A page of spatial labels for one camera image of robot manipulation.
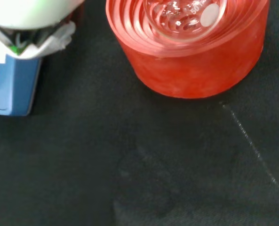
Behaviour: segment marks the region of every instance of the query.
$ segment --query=black fabric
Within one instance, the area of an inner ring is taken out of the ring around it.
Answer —
[[[204,100],[146,88],[104,8],[0,117],[0,226],[279,225],[279,0],[256,67]]]

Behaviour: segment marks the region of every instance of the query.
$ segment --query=dark tablecloth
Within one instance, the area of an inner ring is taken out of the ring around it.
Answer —
[[[104,8],[0,117],[0,226],[279,225],[279,0],[256,67],[204,100],[146,88]]]

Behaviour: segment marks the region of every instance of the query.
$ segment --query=white device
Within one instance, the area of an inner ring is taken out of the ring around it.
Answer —
[[[0,62],[4,62],[5,55],[33,59],[65,49],[72,40],[76,25],[72,21],[63,21],[84,1],[0,0]],[[38,35],[39,32],[43,33],[40,44],[30,42],[19,54],[13,51],[12,48],[23,44],[20,36]],[[9,36],[12,34],[15,36],[11,40]]]
[[[0,0],[0,27],[33,30],[59,23],[85,0]]]

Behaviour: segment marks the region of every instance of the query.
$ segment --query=scratch on surface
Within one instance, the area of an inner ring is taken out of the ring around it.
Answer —
[[[227,105],[222,105],[223,109],[227,110],[230,114],[232,119],[234,120],[234,122],[237,124],[237,126],[239,127],[240,131],[242,132],[242,134],[244,135],[246,141],[249,143],[250,147],[252,148],[253,152],[255,153],[257,160],[262,164],[263,168],[265,169],[266,174],[269,176],[271,182],[276,186],[276,188],[279,190],[279,182],[276,180],[276,178],[274,177],[274,175],[271,173],[271,170],[269,169],[268,165],[266,164],[266,162],[264,161],[264,159],[261,156],[261,153],[258,151],[258,149],[256,148],[256,146],[254,145],[252,139],[250,138],[250,136],[247,134],[246,130],[244,129],[242,123],[238,120],[236,114],[234,113],[234,111]]]

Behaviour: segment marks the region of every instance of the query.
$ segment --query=red silicone container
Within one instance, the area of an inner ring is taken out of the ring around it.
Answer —
[[[149,24],[143,0],[107,0],[109,24],[138,78],[170,97],[203,98],[241,81],[263,49],[270,0],[228,0],[216,28],[180,43]]]

